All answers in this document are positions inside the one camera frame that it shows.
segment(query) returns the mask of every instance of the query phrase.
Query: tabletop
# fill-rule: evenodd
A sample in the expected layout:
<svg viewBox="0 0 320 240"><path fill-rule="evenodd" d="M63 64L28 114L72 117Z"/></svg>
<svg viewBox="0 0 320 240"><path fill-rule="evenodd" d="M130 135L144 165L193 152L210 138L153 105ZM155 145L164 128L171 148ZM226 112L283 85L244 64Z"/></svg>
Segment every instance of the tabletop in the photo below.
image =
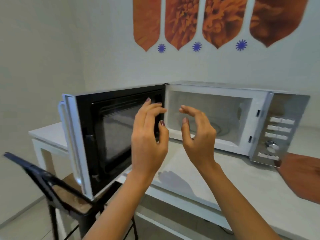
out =
<svg viewBox="0 0 320 240"><path fill-rule="evenodd" d="M61 123L29 133L49 144L67 149ZM299 127L289 152L319 158L319 141L320 129ZM297 197L274 168L254 165L247 157L220 150L215 150L215 160L230 181L279 234L291 239L319 239L320 205ZM178 141L169 142L168 155L153 184L183 196L186 201L196 201L220 210L210 189Z"/></svg>

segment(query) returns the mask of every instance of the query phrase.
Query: human hand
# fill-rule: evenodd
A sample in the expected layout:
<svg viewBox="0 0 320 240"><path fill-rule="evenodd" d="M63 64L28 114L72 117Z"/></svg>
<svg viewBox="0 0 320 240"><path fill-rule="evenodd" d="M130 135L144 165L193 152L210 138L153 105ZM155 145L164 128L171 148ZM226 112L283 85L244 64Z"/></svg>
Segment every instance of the human hand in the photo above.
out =
<svg viewBox="0 0 320 240"><path fill-rule="evenodd" d="M194 117L197 126L196 136L191 138L189 120L188 118L182 120L183 147L190 161L200 172L215 167L214 142L217 134L216 130L210 125L206 115L198 109L181 105L179 112Z"/></svg>
<svg viewBox="0 0 320 240"><path fill-rule="evenodd" d="M158 124L159 143L154 135L155 117L167 111L161 106L161 103L151 104L151 99L148 98L134 119L131 136L131 175L135 180L141 180L145 186L151 184L168 153L169 131L163 121Z"/></svg>

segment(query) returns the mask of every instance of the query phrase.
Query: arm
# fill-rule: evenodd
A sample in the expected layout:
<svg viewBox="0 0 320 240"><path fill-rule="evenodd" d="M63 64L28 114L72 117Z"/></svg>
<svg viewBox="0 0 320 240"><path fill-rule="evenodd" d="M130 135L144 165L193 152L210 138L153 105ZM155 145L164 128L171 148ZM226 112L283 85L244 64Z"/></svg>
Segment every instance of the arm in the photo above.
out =
<svg viewBox="0 0 320 240"><path fill-rule="evenodd" d="M182 121L183 147L190 161L208 184L238 240L281 240L254 207L237 190L214 161L215 129L206 115L188 106L181 106L179 112L195 118L196 136L191 139L187 118Z"/></svg>
<svg viewBox="0 0 320 240"><path fill-rule="evenodd" d="M132 170L85 240L116 240L124 235L141 197L167 155L169 132L163 121L158 125L159 143L154 136L155 116L165 112L161 104L151 104L150 99L139 109L131 137Z"/></svg>

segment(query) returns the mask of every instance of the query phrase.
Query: white wall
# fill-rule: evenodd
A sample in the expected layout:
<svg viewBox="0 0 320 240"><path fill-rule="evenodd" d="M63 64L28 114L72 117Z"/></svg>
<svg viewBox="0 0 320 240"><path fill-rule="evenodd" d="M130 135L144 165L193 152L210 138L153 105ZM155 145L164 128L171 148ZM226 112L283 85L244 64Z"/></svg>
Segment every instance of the white wall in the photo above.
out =
<svg viewBox="0 0 320 240"><path fill-rule="evenodd" d="M269 48L249 32L254 0L248 0L241 32L218 50L202 36L205 0L200 0L194 39L179 51L164 37L162 8L160 39L148 52L134 41L132 0L72 1L87 89L174 80L271 85L312 95L301 123L320 127L320 0L309 0L298 29ZM240 39L249 45L242 52L235 49ZM198 53L191 50L196 41L203 44ZM167 46L163 54L157 51L160 43Z"/></svg>
<svg viewBox="0 0 320 240"><path fill-rule="evenodd" d="M37 164L28 131L60 121L62 93L83 91L71 12L65 0L0 0L0 155ZM58 176L71 172L57 158ZM0 156L0 224L41 197L22 171Z"/></svg>

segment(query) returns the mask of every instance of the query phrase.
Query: orange flower panel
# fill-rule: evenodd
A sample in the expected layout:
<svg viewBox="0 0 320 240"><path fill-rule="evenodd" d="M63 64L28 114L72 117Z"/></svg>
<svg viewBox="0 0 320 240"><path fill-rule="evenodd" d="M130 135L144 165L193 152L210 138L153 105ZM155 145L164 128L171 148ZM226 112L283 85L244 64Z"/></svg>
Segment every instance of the orange flower panel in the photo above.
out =
<svg viewBox="0 0 320 240"><path fill-rule="evenodd" d="M196 33L199 0L166 0L165 6L164 35L179 50Z"/></svg>
<svg viewBox="0 0 320 240"><path fill-rule="evenodd" d="M133 0L133 36L147 51L160 37L161 0Z"/></svg>
<svg viewBox="0 0 320 240"><path fill-rule="evenodd" d="M206 0L202 34L217 49L240 32L247 0Z"/></svg>
<svg viewBox="0 0 320 240"><path fill-rule="evenodd" d="M251 35L269 47L291 34L300 24L308 0L256 0Z"/></svg>

